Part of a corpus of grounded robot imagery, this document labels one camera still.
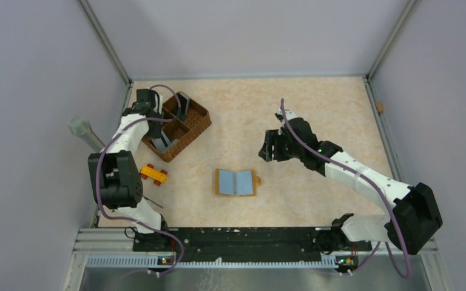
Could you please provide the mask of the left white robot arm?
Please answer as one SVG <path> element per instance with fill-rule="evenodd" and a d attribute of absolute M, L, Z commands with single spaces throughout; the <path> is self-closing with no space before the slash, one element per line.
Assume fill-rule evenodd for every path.
<path fill-rule="evenodd" d="M 137 90 L 137 100 L 122 113 L 118 130 L 100 152 L 88 157 L 94 200 L 101 214 L 110 218 L 108 210 L 118 219 L 135 224 L 137 231 L 147 235 L 147 243 L 155 250 L 164 250 L 170 234 L 163 230 L 162 215 L 143 197 L 143 183 L 134 160 L 134 153 L 144 137 L 160 138 L 163 97 L 152 89 Z"/>

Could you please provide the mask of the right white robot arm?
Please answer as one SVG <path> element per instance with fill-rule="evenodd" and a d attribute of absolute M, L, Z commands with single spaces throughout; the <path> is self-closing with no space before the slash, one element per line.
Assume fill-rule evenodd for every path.
<path fill-rule="evenodd" d="M 408 255 L 417 254 L 442 227 L 433 190 L 420 182 L 411 186 L 362 164 L 331 141 L 320 141 L 309 122 L 290 110 L 278 110 L 280 127 L 265 132 L 258 155 L 266 162 L 299 160 L 306 169 L 338 181 L 383 210 L 381 215 L 344 215 L 331 234 L 333 245 L 349 249 L 358 241 L 392 243 Z"/>

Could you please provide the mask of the brown wicker divided basket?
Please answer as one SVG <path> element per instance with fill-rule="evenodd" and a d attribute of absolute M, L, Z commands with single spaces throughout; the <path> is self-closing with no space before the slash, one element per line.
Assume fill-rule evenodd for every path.
<path fill-rule="evenodd" d="M 166 119 L 175 117 L 176 108 L 177 100 L 176 96 L 174 95 L 163 103 L 163 117 Z M 178 139 L 178 142 L 173 147 L 162 153 L 154 147 L 148 136 L 142 138 L 142 142 L 160 159 L 165 162 L 171 162 L 187 146 L 189 146 L 195 139 L 197 139 L 211 124 L 211 117 L 208 110 L 191 98 L 188 119 L 185 121 L 176 119 L 174 121 L 165 123 L 162 127 L 162 130 L 171 140 L 176 138 Z"/>

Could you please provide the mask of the orange leather card holder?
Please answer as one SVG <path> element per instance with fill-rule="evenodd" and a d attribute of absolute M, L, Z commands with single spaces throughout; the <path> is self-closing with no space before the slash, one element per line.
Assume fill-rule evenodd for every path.
<path fill-rule="evenodd" d="M 215 169 L 214 193 L 216 195 L 245 197 L 255 196 L 262 180 L 254 170 L 230 171 Z"/>

